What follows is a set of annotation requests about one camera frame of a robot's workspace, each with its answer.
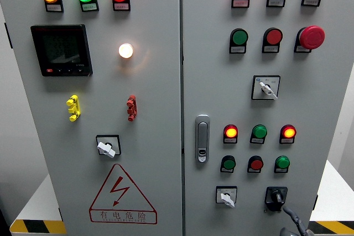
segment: white light bulb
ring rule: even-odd
[[[133,47],[130,44],[122,44],[119,47],[119,55],[123,58],[130,58],[133,55]]]

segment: gray metal panel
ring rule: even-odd
[[[231,10],[231,0],[183,0],[186,235],[278,235],[295,231],[285,213],[264,213],[267,186],[286,186],[286,206],[307,224],[315,202],[331,139],[353,64],[354,0],[321,0],[301,7],[266,8],[251,0],[248,9]],[[311,54],[294,54],[297,32],[310,25],[326,32],[324,44]],[[262,54],[264,32],[283,32],[278,54]],[[248,32],[247,52],[229,55],[230,32]],[[252,101],[253,75],[280,75],[279,99]],[[195,159],[195,118],[210,117],[209,161]],[[252,128],[268,128],[264,145],[250,144]],[[238,144],[224,145],[224,126],[239,129]],[[279,145],[282,126],[298,134],[292,145]],[[233,174],[220,173],[225,155],[236,158]],[[264,161],[260,174],[248,174],[248,159]],[[289,173],[274,174],[274,161],[286,155]],[[237,186],[236,208],[215,203],[216,186]]]
[[[63,0],[47,13],[43,0],[1,0],[20,73],[69,235],[181,235],[179,0],[131,0],[131,12],[81,12]],[[85,24],[92,77],[43,77],[30,26]],[[118,55],[130,43],[130,60]],[[82,115],[69,121],[65,102],[79,96]],[[138,117],[126,101],[137,97]],[[97,134],[119,134],[122,155],[99,156]],[[157,225],[92,223],[89,208],[119,163],[158,212]]]

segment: yellow black hazard stripe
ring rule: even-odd
[[[315,234],[354,235],[354,221],[310,221],[308,228]]]
[[[66,234],[63,221],[34,221],[29,219],[16,219],[10,227],[10,231],[22,233]]]

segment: white switch handle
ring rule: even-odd
[[[223,202],[225,203],[225,205],[234,208],[235,204],[234,202],[231,200],[229,195],[226,195],[224,193],[221,194],[221,199],[223,200]]]
[[[116,152],[112,149],[112,146],[109,144],[104,144],[102,142],[99,142],[97,149],[102,151],[105,155],[110,157],[111,159],[114,158]]]
[[[273,100],[278,99],[277,95],[274,94],[274,92],[270,89],[270,87],[268,85],[264,84],[262,81],[259,83],[259,85],[262,87],[262,91],[265,94],[271,96],[271,98]]]

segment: green push button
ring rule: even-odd
[[[237,45],[244,44],[245,42],[247,42],[247,39],[248,39],[248,35],[247,35],[246,31],[241,30],[241,29],[237,30],[232,36],[233,42]]]
[[[224,161],[223,166],[225,169],[232,170],[235,168],[236,163],[233,160],[226,160]]]
[[[264,138],[267,135],[267,129],[265,126],[259,124],[252,129],[252,134],[256,138]]]
[[[276,159],[275,164],[281,169],[286,169],[290,165],[290,160],[287,156],[280,156]]]

